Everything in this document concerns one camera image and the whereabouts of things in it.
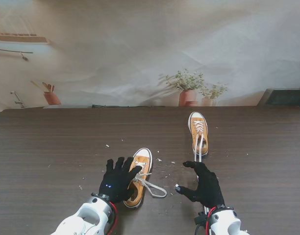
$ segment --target wall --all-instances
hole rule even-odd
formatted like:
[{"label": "wall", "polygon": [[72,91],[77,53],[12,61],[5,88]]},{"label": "wall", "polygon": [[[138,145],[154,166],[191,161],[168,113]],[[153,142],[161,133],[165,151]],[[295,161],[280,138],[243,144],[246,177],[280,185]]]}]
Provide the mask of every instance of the wall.
[{"label": "wall", "polygon": [[218,105],[256,105],[300,87],[300,0],[0,0],[0,22],[27,17],[48,45],[0,43],[0,110],[63,104],[177,105],[159,78],[177,70],[227,83]]}]

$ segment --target white shoelace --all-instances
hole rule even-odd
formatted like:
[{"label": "white shoelace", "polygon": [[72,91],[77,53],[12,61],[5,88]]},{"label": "white shoelace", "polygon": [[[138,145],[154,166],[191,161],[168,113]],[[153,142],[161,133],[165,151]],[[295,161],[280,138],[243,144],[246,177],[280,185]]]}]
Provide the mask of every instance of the white shoelace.
[{"label": "white shoelace", "polygon": [[[143,169],[135,176],[135,178],[133,179],[133,181],[135,181],[135,182],[139,181],[143,186],[145,186],[147,188],[147,190],[151,193],[152,197],[157,197],[157,198],[164,198],[164,197],[166,197],[167,192],[166,192],[165,189],[160,188],[159,186],[156,186],[154,184],[151,184],[147,180],[144,180],[142,178],[142,176],[144,176],[144,175],[151,175],[152,174],[152,173],[148,173],[148,174],[143,173],[143,170],[146,168],[145,165],[147,165],[147,163],[140,163],[138,161],[135,161],[135,164],[141,166]],[[151,191],[151,189],[150,189],[150,187],[156,188],[156,189],[162,191],[164,193],[164,195],[153,194],[152,191]]]},{"label": "white shoelace", "polygon": [[199,144],[199,162],[202,162],[201,152],[202,152],[202,143],[203,143],[204,122],[203,121],[194,121],[194,127],[197,131],[196,144],[195,144],[195,162],[197,161],[197,146],[198,146],[199,133],[201,135],[201,141]]}]

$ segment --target wooden table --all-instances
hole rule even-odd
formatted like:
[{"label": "wooden table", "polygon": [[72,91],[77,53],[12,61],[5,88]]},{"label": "wooden table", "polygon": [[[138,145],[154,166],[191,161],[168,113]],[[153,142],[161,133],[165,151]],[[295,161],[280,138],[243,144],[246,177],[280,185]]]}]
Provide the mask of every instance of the wooden table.
[{"label": "wooden table", "polygon": [[300,234],[300,109],[175,107],[3,111],[0,235],[51,234],[98,191],[107,159],[132,156],[141,147],[155,159],[150,182],[168,196],[146,193],[134,211],[120,204],[114,234],[193,235],[201,205],[174,190],[176,183],[197,185],[193,170],[181,164],[193,159],[192,111],[207,120],[205,163],[220,178],[242,228],[252,235]]}]

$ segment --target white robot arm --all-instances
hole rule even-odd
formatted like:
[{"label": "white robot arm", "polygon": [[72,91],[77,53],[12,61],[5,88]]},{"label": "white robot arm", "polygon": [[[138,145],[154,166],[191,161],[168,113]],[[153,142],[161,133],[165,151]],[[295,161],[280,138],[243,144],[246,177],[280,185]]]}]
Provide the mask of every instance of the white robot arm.
[{"label": "white robot arm", "polygon": [[107,235],[117,220],[114,205],[96,194],[92,194],[88,203],[64,219],[51,235]]},{"label": "white robot arm", "polygon": [[195,218],[197,224],[195,235],[200,226],[205,227],[208,235],[249,235],[247,231],[241,231],[241,221],[232,208],[224,205],[213,210],[204,207],[204,213],[200,212]]},{"label": "white robot arm", "polygon": [[210,228],[215,235],[249,235],[240,230],[241,221],[234,210],[214,212],[210,218]]}]

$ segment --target flower pot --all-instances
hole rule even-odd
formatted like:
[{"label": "flower pot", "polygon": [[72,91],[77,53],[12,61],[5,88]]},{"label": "flower pot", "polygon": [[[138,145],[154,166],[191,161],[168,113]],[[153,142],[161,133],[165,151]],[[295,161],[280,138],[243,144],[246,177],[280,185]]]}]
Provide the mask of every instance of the flower pot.
[{"label": "flower pot", "polygon": [[186,101],[185,106],[198,106],[198,102],[197,101]]},{"label": "flower pot", "polygon": [[61,101],[57,98],[53,92],[44,92],[44,97],[49,105],[61,104]]},{"label": "flower pot", "polygon": [[179,94],[179,106],[186,106],[187,101],[196,101],[196,92],[194,90],[184,90]]},{"label": "flower pot", "polygon": [[215,99],[202,98],[201,106],[216,106],[217,101]]}]

